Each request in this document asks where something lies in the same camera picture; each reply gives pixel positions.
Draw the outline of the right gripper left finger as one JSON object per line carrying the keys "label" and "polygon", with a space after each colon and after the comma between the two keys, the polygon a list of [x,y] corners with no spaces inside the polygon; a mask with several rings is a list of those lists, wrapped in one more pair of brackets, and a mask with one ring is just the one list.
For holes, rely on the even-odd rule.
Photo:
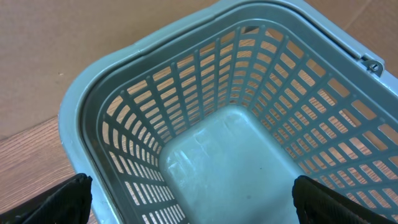
{"label": "right gripper left finger", "polygon": [[5,224],[87,224],[93,179],[79,173],[1,214]]}

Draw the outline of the grey plastic basket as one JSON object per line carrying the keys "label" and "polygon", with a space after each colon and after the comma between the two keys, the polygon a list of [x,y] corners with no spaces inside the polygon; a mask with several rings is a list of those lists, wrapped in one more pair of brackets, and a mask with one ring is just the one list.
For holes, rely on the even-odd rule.
{"label": "grey plastic basket", "polygon": [[304,1],[219,1],[111,53],[58,116],[100,223],[297,223],[307,175],[397,222],[397,79]]}

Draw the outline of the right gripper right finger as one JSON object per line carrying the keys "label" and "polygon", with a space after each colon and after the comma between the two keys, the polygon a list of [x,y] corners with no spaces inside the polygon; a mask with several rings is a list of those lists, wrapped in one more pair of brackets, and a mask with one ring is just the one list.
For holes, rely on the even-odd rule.
{"label": "right gripper right finger", "polygon": [[305,175],[294,180],[292,196],[300,224],[394,224]]}

